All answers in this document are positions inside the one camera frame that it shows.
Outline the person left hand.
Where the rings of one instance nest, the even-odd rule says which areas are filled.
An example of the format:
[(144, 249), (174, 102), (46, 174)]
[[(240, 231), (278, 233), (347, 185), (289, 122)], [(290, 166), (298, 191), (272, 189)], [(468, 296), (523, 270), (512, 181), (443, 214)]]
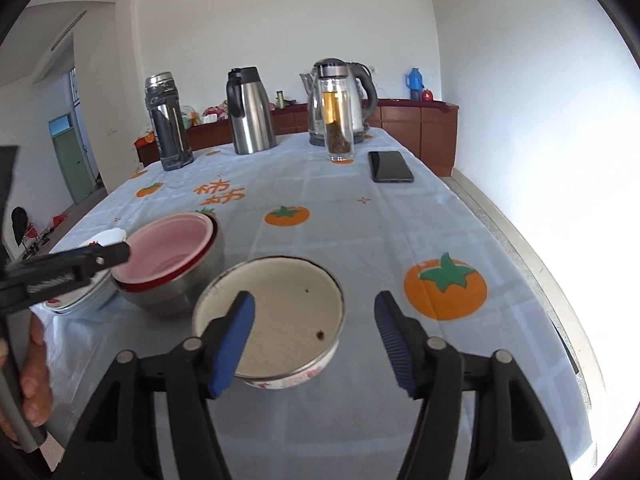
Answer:
[(43, 326), (31, 310), (12, 315), (9, 326), (16, 336), (26, 336), (26, 354), (20, 375), (23, 412), (32, 426), (41, 427), (49, 419), (53, 405)]

